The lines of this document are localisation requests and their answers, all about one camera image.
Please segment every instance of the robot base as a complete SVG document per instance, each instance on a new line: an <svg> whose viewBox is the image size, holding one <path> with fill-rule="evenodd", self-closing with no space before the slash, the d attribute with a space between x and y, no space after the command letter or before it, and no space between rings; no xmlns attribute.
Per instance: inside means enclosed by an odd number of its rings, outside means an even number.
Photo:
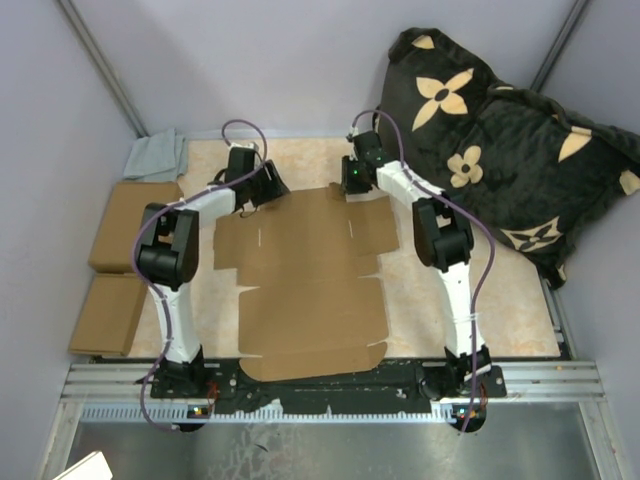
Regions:
<svg viewBox="0 0 640 480"><path fill-rule="evenodd" d="M153 377L151 398L207 398L214 371L204 364L202 347L191 363L163 358Z"/></svg>
<svg viewBox="0 0 640 480"><path fill-rule="evenodd" d="M421 380L422 392L432 400L468 396L471 392L471 356L456 357L445 348L446 364L442 369L430 369ZM483 345L477 354L478 389L489 397L499 396L504 384L502 369L491 365L489 349Z"/></svg>

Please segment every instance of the beige floor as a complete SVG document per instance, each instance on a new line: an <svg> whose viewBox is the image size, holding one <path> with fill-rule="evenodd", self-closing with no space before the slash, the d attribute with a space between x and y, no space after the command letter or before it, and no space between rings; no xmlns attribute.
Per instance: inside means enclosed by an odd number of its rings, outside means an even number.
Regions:
<svg viewBox="0 0 640 480"><path fill-rule="evenodd" d="M336 139L274 139L272 158L283 180L293 190L340 181L340 159L349 144ZM189 144L189 173L179 180L190 196L211 181L226 165L221 141ZM443 356L443 313L436 275L425 268L413 250L411 216L394 203L401 248L380 256L389 321L388 357ZM487 240L475 232L472 285L488 257ZM238 356L238 293L235 270L213 270L213 228L200 231L200 267L192 284L193 314L206 356ZM498 245L495 266L479 299L482 334L492 356L558 355L536 270L524 257ZM155 356L160 351L160 329L150 296L144 305L130 357Z"/></svg>

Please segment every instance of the metal pole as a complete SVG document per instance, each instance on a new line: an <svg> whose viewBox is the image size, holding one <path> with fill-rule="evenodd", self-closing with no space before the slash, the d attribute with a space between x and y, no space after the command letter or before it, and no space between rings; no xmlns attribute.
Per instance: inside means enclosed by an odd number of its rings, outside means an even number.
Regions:
<svg viewBox="0 0 640 480"><path fill-rule="evenodd" d="M96 68L98 75L102 79L104 86L116 102L116 105L124 115L127 123L138 137L148 137L149 132L140 117L140 113L129 99L126 90L118 81L118 77L107 57L102 53L98 43L91 35L80 12L73 4L72 0L54 0L60 7L64 17L67 19L68 25L76 35L80 44L86 51L89 59Z"/></svg>
<svg viewBox="0 0 640 480"><path fill-rule="evenodd" d="M553 67L556 65L560 55L567 46L567 43L571 38L571 35L575 32L580 20L584 17L590 3L591 0L576 0L573 7L571 7L571 11L567 16L567 19L564 21L560 32L558 32L558 36L553 42L553 45L551 45L547 56L542 62L542 65L540 65L538 73L529 87L534 92L539 92L544 87L545 83L549 79L549 75L551 74Z"/></svg>

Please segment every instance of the cardboard box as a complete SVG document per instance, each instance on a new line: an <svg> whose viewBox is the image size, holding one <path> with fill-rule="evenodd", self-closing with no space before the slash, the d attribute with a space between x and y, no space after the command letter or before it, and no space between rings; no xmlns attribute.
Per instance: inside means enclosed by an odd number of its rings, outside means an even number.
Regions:
<svg viewBox="0 0 640 480"><path fill-rule="evenodd" d="M399 246L388 197L348 203L337 185L218 219L214 268L237 268L240 361L261 381L374 368L388 336L377 255Z"/></svg>
<svg viewBox="0 0 640 480"><path fill-rule="evenodd" d="M93 242L89 265L98 273L132 273L131 246L150 203L171 203L182 197L175 182L119 182L113 188Z"/></svg>
<svg viewBox="0 0 640 480"><path fill-rule="evenodd" d="M69 351L126 356L133 344L146 294L146 285L135 274L97 274Z"/></svg>
<svg viewBox="0 0 640 480"><path fill-rule="evenodd" d="M97 275L76 324L70 352L128 355L147 294L146 285L133 273L131 248L146 206L180 197L182 190L175 182L115 185L89 255L89 265Z"/></svg>

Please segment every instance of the black mounting plate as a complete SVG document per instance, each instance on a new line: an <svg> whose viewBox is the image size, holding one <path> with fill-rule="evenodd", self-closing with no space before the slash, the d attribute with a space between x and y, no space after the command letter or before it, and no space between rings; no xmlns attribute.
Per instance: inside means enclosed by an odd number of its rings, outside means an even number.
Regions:
<svg viewBox="0 0 640 480"><path fill-rule="evenodd" d="M334 414L429 413L431 401L422 388L423 380L428 378L433 384L448 378L444 362L421 358L388 358L367 372L278 382L253 380L242 371L237 358L208 359L205 368L206 377L217 386L215 413L219 414L250 413L275 399L287 414L322 414L329 406ZM500 367L494 365L481 382L488 398L507 395ZM209 391L207 386L190 398L206 398ZM184 395L152 391L152 397Z"/></svg>

